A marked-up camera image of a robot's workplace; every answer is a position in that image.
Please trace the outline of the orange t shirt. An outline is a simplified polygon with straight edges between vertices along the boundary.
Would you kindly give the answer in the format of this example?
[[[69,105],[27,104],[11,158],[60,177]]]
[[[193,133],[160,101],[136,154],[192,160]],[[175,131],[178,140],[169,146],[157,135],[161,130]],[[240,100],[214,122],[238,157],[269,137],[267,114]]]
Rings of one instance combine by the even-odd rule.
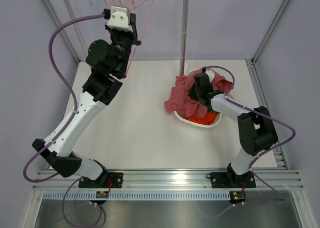
[[[187,118],[188,121],[201,124],[201,125],[212,125],[215,122],[218,113],[209,111],[203,118],[199,118],[196,114]]]

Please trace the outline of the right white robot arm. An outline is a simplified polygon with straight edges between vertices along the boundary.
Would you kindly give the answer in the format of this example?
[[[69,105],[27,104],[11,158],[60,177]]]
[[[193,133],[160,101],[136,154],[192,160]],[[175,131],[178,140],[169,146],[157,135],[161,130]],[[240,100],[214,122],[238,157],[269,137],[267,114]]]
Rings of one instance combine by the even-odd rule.
[[[255,178],[250,169],[259,153],[269,150],[278,142],[268,109],[260,106],[251,111],[239,107],[233,99],[228,100],[224,92],[213,89],[207,72],[194,76],[189,96],[200,101],[209,110],[222,113],[238,125],[241,149],[226,171],[206,175],[212,188],[255,188]]]

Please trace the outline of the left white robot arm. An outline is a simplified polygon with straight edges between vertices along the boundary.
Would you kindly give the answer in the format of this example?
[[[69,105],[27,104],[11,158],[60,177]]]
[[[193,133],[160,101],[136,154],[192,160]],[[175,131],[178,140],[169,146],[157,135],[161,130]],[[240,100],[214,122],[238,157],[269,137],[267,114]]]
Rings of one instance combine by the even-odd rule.
[[[73,97],[74,108],[45,139],[36,139],[32,146],[62,177],[77,175],[81,188],[106,188],[117,175],[110,175],[98,161],[80,157],[73,147],[93,119],[110,104],[126,77],[132,46],[141,45],[136,28],[136,15],[122,7],[105,9],[102,14],[75,19],[61,25],[49,41],[52,57],[54,38],[65,27],[81,21],[103,18],[111,42],[96,40],[88,48],[85,62],[91,74],[79,97]]]

